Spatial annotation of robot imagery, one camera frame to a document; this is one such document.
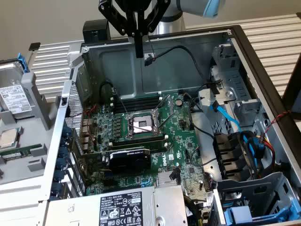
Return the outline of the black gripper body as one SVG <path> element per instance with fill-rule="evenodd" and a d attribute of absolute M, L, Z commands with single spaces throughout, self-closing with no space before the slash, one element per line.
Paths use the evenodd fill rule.
<path fill-rule="evenodd" d="M 122 11 L 145 11 L 151 0 L 115 0 Z"/>

